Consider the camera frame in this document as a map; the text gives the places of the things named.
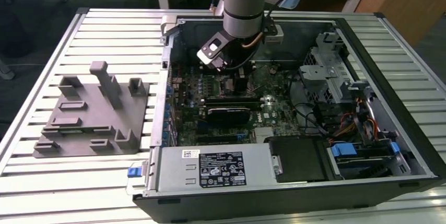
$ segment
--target slotted metal table surface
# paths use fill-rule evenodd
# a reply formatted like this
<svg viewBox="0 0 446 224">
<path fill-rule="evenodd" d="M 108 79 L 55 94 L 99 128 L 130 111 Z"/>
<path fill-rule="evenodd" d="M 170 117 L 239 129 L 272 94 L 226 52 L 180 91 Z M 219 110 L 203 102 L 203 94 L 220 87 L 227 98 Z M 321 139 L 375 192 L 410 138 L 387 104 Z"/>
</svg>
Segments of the slotted metal table surface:
<svg viewBox="0 0 446 224">
<path fill-rule="evenodd" d="M 1 223 L 155 223 L 126 193 L 127 168 L 147 159 L 163 45 L 163 15 L 199 10 L 91 9 L 76 14 L 11 129 L 0 143 Z M 446 159 L 446 88 L 386 19 L 373 14 L 276 12 L 275 17 L 343 17 L 401 100 Z M 36 159 L 33 145 L 51 115 L 64 74 L 83 82 L 91 61 L 107 61 L 118 80 L 151 83 L 142 152 L 135 155 Z M 363 77 L 359 66 L 354 69 Z M 446 187 L 410 193 L 363 209 L 250 217 L 206 223 L 445 223 Z"/>
</svg>

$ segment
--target red wire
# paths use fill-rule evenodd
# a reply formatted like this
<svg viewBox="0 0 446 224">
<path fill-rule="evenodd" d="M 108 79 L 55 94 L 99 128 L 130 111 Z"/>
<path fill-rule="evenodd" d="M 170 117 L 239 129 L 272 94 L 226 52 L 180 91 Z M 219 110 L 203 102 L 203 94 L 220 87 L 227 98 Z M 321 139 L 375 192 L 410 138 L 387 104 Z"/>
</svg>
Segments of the red wire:
<svg viewBox="0 0 446 224">
<path fill-rule="evenodd" d="M 354 113 L 345 113 L 341 117 L 341 129 L 342 129 L 342 125 L 343 125 L 343 118 L 347 116 L 347 115 L 351 115 Z"/>
</svg>

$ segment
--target warning label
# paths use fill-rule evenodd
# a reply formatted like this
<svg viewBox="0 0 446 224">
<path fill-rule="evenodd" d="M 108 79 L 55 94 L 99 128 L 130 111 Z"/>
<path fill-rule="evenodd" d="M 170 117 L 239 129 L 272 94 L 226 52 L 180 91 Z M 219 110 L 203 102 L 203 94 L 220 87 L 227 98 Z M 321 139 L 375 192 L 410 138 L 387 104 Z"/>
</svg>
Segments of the warning label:
<svg viewBox="0 0 446 224">
<path fill-rule="evenodd" d="M 242 152 L 200 154 L 200 186 L 223 187 L 246 185 Z"/>
</svg>

